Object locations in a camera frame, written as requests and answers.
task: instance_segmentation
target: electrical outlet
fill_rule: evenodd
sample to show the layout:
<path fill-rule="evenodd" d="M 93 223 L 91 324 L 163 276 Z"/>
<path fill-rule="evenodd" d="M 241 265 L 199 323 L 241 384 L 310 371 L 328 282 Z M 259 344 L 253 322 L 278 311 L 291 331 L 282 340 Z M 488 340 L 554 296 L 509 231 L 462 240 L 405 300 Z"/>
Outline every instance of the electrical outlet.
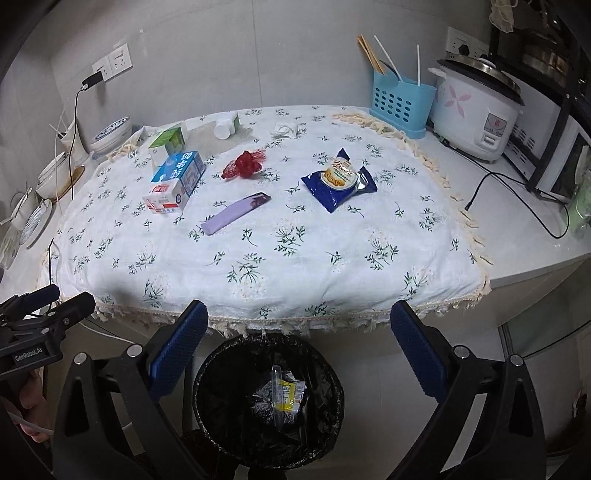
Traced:
<path fill-rule="evenodd" d="M 131 57 L 129 56 L 127 43 L 125 45 L 121 45 L 107 56 L 109 57 L 111 67 L 113 68 L 113 75 L 118 75 L 133 66 L 131 64 Z"/>
<path fill-rule="evenodd" d="M 488 45 L 467 33 L 448 27 L 446 51 L 450 53 L 465 55 L 473 59 L 481 55 L 488 55 Z"/>
<path fill-rule="evenodd" d="M 103 81 L 106 82 L 110 78 L 113 78 L 113 70 L 111 69 L 111 63 L 109 57 L 102 57 L 92 66 L 93 72 L 101 72 L 103 74 Z"/>

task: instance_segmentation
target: black garbage bag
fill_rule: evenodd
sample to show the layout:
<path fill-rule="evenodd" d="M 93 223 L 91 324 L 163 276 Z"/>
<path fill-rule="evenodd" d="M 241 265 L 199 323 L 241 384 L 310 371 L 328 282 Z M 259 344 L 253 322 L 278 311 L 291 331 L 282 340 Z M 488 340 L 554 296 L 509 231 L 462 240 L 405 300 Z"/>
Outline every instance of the black garbage bag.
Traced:
<path fill-rule="evenodd" d="M 306 382 L 295 421 L 281 431 L 253 408 L 273 365 Z M 222 453 L 248 467 L 291 469 L 334 448 L 345 394 L 332 367 L 305 341 L 279 333 L 240 336 L 221 344 L 199 369 L 193 410 L 203 434 Z"/>

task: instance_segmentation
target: blue and white box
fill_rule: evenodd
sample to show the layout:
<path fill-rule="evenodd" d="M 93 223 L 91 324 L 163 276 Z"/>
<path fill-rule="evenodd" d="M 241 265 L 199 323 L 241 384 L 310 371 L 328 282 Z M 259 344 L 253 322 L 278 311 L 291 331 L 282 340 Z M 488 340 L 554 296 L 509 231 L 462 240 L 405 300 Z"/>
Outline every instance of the blue and white box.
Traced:
<path fill-rule="evenodd" d="M 182 213 L 204 171 L 198 151 L 171 155 L 142 197 L 146 206 L 152 213 Z"/>

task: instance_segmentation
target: blue utensil holder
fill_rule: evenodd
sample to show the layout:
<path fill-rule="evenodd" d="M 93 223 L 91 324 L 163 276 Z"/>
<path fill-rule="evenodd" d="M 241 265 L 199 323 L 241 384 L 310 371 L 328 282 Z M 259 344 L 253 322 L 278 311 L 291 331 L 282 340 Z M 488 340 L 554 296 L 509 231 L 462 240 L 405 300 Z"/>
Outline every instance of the blue utensil holder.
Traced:
<path fill-rule="evenodd" d="M 374 71 L 372 106 L 369 113 L 404 131 L 409 138 L 425 136 L 425 124 L 437 89 L 417 82 L 386 68 L 386 75 Z"/>

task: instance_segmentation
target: purple snack bar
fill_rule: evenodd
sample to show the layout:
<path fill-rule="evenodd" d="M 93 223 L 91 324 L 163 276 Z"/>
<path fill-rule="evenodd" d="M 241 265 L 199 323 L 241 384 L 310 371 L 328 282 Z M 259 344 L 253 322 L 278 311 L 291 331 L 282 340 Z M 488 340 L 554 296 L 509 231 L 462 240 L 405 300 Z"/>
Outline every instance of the purple snack bar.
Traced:
<path fill-rule="evenodd" d="M 255 193 L 242 200 L 238 200 L 224 208 L 220 213 L 210 218 L 207 222 L 202 223 L 201 229 L 205 235 L 213 235 L 226 225 L 230 225 L 234 220 L 238 220 L 241 216 L 266 204 L 269 200 L 271 200 L 271 197 L 263 192 Z"/>

